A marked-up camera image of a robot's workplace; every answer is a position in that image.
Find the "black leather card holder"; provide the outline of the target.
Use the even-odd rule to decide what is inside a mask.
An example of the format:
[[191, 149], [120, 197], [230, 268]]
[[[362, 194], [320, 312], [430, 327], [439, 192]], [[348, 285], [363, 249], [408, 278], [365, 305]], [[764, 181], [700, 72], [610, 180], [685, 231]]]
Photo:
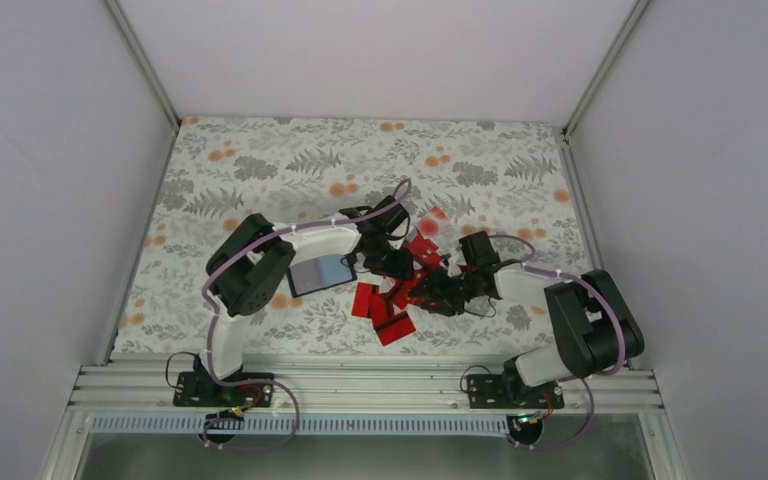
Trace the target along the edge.
[[329, 255], [291, 266], [287, 272], [293, 298], [327, 290], [357, 280], [357, 273], [345, 256]]

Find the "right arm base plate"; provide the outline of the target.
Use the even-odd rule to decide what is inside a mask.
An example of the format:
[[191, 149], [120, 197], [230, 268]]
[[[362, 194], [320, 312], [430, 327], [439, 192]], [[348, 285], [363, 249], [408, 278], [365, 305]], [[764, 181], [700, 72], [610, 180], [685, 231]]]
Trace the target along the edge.
[[557, 382], [525, 386], [496, 374], [469, 374], [465, 390], [472, 409], [563, 409], [563, 390]]

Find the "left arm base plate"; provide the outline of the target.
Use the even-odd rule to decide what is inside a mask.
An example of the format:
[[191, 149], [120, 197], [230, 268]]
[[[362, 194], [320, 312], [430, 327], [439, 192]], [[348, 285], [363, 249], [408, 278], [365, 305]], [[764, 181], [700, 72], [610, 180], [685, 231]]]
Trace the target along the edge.
[[239, 371], [228, 378], [229, 382], [250, 381], [253, 384], [227, 387], [216, 384], [206, 370], [182, 372], [173, 384], [176, 407], [250, 407], [266, 408], [271, 405], [272, 373]]

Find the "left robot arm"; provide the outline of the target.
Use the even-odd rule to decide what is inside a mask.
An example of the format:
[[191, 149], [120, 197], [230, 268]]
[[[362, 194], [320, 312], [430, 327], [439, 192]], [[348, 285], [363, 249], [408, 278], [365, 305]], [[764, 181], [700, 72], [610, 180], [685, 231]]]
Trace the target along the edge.
[[238, 319], [267, 306], [292, 267], [322, 257], [352, 264], [361, 257], [362, 268], [373, 275], [410, 277], [414, 260], [402, 245], [409, 225], [407, 209], [390, 195], [373, 207], [344, 208], [301, 224], [274, 224], [261, 214], [247, 217], [206, 265], [202, 295], [214, 317], [201, 354], [206, 371], [199, 392], [215, 405], [236, 396], [235, 373], [243, 362]]

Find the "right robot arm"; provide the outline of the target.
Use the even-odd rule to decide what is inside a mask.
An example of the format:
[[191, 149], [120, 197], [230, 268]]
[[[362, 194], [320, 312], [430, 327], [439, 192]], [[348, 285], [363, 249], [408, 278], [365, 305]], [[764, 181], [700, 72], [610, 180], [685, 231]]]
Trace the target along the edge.
[[574, 275], [535, 266], [532, 245], [523, 259], [504, 260], [495, 238], [482, 231], [461, 238], [459, 259], [425, 274], [409, 296], [420, 308], [445, 316], [465, 313], [467, 303], [479, 297], [533, 302], [546, 310], [552, 341], [503, 365], [501, 391], [509, 404], [525, 407], [541, 386], [556, 381], [613, 375], [644, 352], [643, 333], [607, 271]]

